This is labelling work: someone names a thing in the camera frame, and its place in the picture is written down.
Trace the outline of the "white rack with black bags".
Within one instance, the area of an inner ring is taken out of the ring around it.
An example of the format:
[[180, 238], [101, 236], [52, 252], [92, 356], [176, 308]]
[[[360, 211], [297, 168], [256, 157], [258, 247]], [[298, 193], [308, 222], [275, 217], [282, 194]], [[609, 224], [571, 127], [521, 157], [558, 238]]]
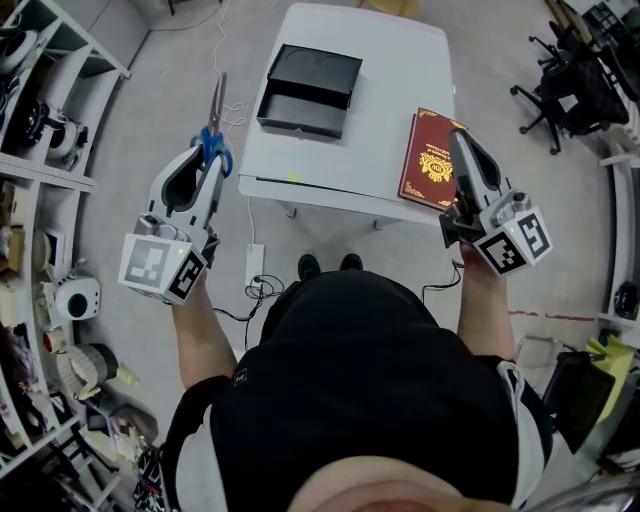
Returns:
[[615, 140], [605, 140], [609, 156], [601, 162], [608, 173], [611, 203], [611, 243], [608, 284], [599, 318], [616, 329], [640, 328], [640, 312], [627, 319], [615, 312], [619, 288], [632, 283], [640, 294], [640, 157], [628, 155]]

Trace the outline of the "black office chair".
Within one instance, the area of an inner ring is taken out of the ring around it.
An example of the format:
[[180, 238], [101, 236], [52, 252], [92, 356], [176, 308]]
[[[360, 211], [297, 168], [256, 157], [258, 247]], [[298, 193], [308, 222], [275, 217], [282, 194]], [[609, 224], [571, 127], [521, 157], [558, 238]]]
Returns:
[[640, 88], [632, 84], [612, 46], [597, 49], [579, 42], [570, 45], [568, 39], [560, 39], [565, 44], [560, 48], [530, 35], [528, 41], [549, 54], [538, 61], [542, 68], [540, 82], [531, 92], [519, 85], [509, 89], [512, 96], [520, 95], [538, 109], [537, 117], [521, 126], [519, 132], [526, 135], [540, 123], [547, 123], [553, 140], [552, 155], [561, 152], [561, 133], [573, 138], [622, 125], [630, 120], [624, 101], [640, 100]]

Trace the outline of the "blue-handled scissors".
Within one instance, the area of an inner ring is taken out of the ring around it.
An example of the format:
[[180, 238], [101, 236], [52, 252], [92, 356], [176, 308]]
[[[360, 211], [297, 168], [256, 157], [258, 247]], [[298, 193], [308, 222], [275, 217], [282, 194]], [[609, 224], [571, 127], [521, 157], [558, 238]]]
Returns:
[[222, 110], [226, 91], [227, 74], [223, 72], [217, 80], [211, 103], [208, 124], [191, 138], [190, 146], [201, 145], [204, 152], [204, 162], [212, 163], [218, 156], [223, 158], [223, 177], [228, 178], [233, 171], [233, 158], [228, 149], [223, 133], [220, 131]]

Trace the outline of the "person's left forearm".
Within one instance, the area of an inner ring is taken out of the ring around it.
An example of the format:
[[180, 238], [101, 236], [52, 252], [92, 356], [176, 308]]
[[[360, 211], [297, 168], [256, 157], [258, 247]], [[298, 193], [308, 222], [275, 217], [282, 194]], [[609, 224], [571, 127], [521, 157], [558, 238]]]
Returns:
[[213, 377], [231, 378], [237, 359], [206, 289], [206, 276], [182, 305], [172, 305], [180, 378], [185, 390]]

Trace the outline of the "white power strip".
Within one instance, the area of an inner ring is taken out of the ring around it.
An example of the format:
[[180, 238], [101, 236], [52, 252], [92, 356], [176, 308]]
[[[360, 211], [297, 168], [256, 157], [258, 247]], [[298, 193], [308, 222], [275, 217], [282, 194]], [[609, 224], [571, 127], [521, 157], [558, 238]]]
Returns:
[[263, 244], [251, 243], [247, 245], [245, 285], [257, 286], [260, 284], [258, 278], [264, 270], [265, 247]]

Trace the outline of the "yellow-green folded object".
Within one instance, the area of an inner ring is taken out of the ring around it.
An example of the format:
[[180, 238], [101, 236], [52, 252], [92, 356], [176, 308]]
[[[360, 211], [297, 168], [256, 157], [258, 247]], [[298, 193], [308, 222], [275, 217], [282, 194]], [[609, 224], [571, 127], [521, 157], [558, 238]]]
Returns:
[[586, 351], [594, 356], [603, 356], [603, 359], [593, 360], [592, 364], [614, 378], [613, 387], [597, 420], [597, 424], [599, 424], [610, 416], [618, 401], [631, 370], [634, 351], [623, 344], [618, 336], [613, 334], [607, 336], [605, 344], [595, 338], [589, 339], [586, 344]]

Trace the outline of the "black flat monitor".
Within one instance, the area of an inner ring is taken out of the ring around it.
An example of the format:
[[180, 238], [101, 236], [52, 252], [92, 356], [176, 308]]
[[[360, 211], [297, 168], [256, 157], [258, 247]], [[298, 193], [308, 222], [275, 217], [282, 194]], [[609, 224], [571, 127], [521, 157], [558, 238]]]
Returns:
[[615, 377], [596, 366], [604, 354], [562, 352], [543, 394], [569, 451], [576, 454], [596, 425], [615, 384]]

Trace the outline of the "metal chair frame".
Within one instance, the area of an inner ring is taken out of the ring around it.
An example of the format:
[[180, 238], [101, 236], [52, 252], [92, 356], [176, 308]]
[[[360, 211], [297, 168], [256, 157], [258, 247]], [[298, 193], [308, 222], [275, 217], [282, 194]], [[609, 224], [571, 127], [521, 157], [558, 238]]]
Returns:
[[555, 359], [565, 348], [563, 342], [553, 337], [525, 335], [516, 346], [515, 361], [519, 364], [547, 362]]

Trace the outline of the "person's right forearm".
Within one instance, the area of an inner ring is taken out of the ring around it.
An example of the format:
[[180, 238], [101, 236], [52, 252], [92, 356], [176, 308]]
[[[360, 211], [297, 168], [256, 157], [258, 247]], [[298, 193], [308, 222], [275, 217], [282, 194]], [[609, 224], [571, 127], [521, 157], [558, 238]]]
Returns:
[[464, 264], [458, 336], [476, 356], [512, 360], [515, 341], [506, 280], [497, 276], [480, 253], [460, 245]]

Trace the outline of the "white round-fronted device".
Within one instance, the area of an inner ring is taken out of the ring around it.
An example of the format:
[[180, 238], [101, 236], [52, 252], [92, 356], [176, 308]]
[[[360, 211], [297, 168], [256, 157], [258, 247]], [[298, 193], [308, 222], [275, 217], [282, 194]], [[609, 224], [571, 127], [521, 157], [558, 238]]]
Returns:
[[98, 315], [101, 304], [101, 285], [88, 274], [70, 273], [55, 291], [57, 313], [70, 321], [89, 320]]

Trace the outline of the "white metal shelving unit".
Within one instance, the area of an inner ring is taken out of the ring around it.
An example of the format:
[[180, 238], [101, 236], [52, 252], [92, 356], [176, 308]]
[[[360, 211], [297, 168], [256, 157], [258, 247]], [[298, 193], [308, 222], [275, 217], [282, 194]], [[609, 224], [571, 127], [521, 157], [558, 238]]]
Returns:
[[54, 316], [54, 280], [72, 268], [91, 188], [0, 154], [0, 512], [125, 509], [121, 472], [88, 443], [84, 406], [57, 372], [74, 333]]

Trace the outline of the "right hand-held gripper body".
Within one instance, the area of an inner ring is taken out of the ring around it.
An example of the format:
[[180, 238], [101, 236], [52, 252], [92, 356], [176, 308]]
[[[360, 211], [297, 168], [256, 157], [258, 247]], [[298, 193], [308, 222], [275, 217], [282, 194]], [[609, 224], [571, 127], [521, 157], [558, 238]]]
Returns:
[[525, 192], [510, 190], [476, 213], [472, 205], [460, 200], [439, 216], [444, 244], [472, 246], [496, 275], [534, 266], [553, 249], [541, 212]]

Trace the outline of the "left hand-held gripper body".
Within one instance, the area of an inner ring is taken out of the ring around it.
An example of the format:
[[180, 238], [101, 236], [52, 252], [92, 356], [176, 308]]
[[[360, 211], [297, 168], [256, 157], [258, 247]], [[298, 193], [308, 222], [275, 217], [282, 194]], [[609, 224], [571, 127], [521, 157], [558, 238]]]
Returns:
[[166, 304], [184, 304], [220, 243], [211, 227], [216, 210], [196, 204], [179, 212], [151, 200], [125, 235], [118, 282]]

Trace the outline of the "white shelving unit with helmets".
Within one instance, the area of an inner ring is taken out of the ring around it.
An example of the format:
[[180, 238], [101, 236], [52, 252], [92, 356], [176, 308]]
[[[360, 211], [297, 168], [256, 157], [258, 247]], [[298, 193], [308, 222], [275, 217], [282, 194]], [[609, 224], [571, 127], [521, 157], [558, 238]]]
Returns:
[[130, 75], [56, 0], [0, 0], [0, 172], [91, 192], [90, 162]]

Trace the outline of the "black helmet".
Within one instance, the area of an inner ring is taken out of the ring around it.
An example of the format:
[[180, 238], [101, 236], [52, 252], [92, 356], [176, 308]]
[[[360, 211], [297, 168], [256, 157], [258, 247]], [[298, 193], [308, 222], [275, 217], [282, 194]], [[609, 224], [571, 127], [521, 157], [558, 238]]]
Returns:
[[635, 320], [640, 309], [640, 289], [632, 282], [624, 282], [614, 294], [614, 313], [627, 320]]

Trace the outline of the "red book with gold trim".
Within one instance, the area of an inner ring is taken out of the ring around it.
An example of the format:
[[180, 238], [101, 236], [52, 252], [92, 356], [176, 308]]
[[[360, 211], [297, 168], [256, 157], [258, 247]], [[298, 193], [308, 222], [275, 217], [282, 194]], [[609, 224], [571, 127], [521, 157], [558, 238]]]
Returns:
[[456, 199], [449, 135], [467, 127], [435, 111], [419, 108], [413, 116], [398, 197], [444, 211]]

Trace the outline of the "black box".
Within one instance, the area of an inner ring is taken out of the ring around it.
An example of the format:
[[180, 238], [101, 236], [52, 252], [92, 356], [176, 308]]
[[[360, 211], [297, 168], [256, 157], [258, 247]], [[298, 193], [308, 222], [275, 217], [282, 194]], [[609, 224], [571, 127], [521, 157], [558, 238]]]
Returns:
[[362, 63], [283, 44], [267, 72], [256, 120], [265, 128], [340, 139]]

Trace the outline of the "person's torso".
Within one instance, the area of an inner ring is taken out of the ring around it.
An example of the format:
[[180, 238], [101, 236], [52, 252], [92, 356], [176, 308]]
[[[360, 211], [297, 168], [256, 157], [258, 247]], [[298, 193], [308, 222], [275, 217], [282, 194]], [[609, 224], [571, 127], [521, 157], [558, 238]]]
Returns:
[[521, 507], [548, 464], [544, 406], [512, 360], [476, 356], [406, 287], [321, 272], [270, 308], [231, 378], [185, 390], [162, 450], [178, 512], [287, 512], [319, 469], [358, 456]]

